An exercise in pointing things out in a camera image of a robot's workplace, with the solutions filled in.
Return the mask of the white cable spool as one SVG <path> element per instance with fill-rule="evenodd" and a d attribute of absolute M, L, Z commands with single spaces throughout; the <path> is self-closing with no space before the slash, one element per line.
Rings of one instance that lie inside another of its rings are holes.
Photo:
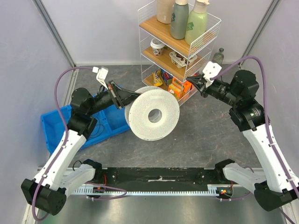
<path fill-rule="evenodd" d="M 135 92 L 140 96 L 124 111 L 132 132 L 146 141 L 160 140 L 170 134 L 179 120 L 177 99 L 170 92 L 155 86 L 145 86 Z"/>

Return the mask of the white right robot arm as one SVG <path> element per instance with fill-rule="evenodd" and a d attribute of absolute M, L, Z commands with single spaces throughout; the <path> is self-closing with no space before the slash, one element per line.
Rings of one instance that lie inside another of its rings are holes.
<path fill-rule="evenodd" d="M 233 123 L 248 140 L 263 168 L 257 175 L 242 168 L 234 160 L 226 159 L 215 164 L 214 178 L 218 183 L 233 181 L 254 194 L 257 203 L 266 211 L 275 210 L 297 199 L 290 181 L 273 150 L 275 137 L 266 132 L 265 112 L 256 100 L 259 83 L 254 73 L 239 70 L 231 83 L 215 80 L 206 87 L 203 75 L 188 77 L 202 97 L 212 96 L 229 105 Z"/>

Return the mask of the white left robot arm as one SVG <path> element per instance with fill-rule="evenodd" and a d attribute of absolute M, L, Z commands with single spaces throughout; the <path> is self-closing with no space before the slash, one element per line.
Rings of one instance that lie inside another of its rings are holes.
<path fill-rule="evenodd" d="M 66 199 L 87 182 L 99 183 L 103 173 L 102 165 L 93 160 L 84 161 L 80 167 L 64 177 L 64 173 L 77 151 L 85 144 L 96 127 L 94 114 L 114 105 L 121 109 L 139 97 L 110 81 L 107 90 L 92 96 L 86 88 L 76 89 L 71 96 L 71 117 L 63 121 L 64 134 L 54 153 L 33 179 L 25 179 L 21 184 L 28 204 L 32 206 L 35 220 L 36 209 L 56 215 L 65 205 Z"/>

